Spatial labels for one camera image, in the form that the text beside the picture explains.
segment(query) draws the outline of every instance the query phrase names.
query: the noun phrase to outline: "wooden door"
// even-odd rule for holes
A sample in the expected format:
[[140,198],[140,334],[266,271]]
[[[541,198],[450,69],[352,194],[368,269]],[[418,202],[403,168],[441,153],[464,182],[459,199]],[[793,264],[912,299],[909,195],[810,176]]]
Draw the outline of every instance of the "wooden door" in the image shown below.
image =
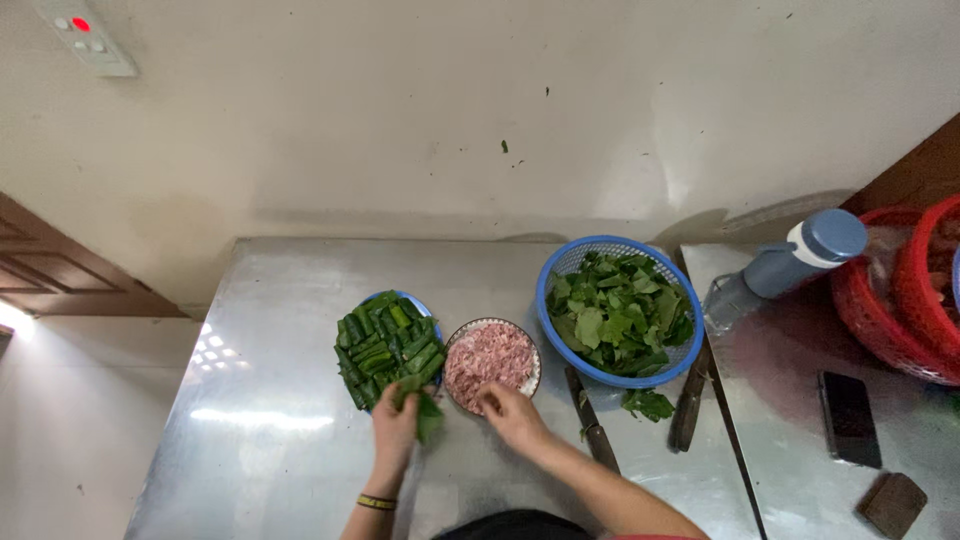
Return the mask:
[[856,215],[899,205],[924,209],[954,193],[960,193],[960,114],[840,208]]
[[186,316],[3,193],[0,300],[36,315]]

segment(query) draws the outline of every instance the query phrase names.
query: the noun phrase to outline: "person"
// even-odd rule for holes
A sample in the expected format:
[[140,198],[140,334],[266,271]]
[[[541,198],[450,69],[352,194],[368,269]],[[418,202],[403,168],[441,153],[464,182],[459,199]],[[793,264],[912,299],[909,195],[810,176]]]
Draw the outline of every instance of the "person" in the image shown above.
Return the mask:
[[[350,513],[341,540],[389,539],[396,497],[416,441],[417,403],[407,396],[394,408],[396,384],[373,408],[375,459],[370,479]],[[484,415],[510,448],[570,486],[611,534],[634,540],[685,540],[708,537],[690,520],[642,487],[610,471],[547,428],[533,403],[497,382],[480,388]],[[442,533],[436,540],[491,538],[592,538],[579,526],[538,510],[510,510]]]

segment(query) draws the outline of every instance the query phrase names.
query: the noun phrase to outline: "knife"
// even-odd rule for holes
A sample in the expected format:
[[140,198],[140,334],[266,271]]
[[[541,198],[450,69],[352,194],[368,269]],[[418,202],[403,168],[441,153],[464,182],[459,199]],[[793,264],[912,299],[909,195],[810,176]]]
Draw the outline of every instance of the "knife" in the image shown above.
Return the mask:
[[707,337],[704,336],[704,344],[700,348],[697,359],[690,366],[684,391],[681,392],[680,398],[677,400],[677,411],[674,413],[673,423],[670,425],[667,444],[674,450],[680,452],[690,450],[693,431],[697,427],[697,417],[700,415],[700,395],[704,391],[704,383],[707,382],[707,373],[712,359],[713,352],[710,350]]
[[570,387],[570,397],[573,398],[573,406],[577,409],[577,415],[580,416],[580,424],[584,427],[584,434],[587,436],[587,444],[590,446],[590,454],[602,465],[618,475],[620,467],[616,464],[616,456],[613,455],[613,448],[610,446],[610,440],[607,439],[607,432],[597,421],[597,415],[593,412],[593,405],[587,397],[587,391],[584,390],[584,384],[580,381],[580,375],[573,366],[566,366],[566,384]]

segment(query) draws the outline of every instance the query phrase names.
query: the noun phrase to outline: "smartphone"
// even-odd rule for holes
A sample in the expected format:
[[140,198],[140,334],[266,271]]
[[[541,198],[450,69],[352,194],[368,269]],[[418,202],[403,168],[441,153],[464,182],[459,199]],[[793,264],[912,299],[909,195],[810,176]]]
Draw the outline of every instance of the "smartphone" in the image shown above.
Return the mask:
[[830,455],[849,463],[879,469],[874,415],[862,380],[829,371],[820,372],[820,399],[827,420]]

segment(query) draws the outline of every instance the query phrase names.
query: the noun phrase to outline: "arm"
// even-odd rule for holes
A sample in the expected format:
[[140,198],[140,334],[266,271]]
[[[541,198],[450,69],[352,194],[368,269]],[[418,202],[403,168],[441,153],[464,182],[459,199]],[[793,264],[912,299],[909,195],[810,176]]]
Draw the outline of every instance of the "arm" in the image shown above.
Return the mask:
[[[400,492],[403,473],[410,462],[417,436],[418,394],[414,392],[408,395],[401,411],[397,411],[393,405],[396,391],[396,383],[388,386],[371,413],[376,457],[370,479],[361,492],[369,497],[392,501]],[[393,529],[393,511],[356,504],[340,540],[387,539]]]
[[530,400],[519,392],[496,382],[485,384],[480,392],[484,415],[503,440],[570,486],[611,533],[672,534],[708,540],[669,504],[551,433]]

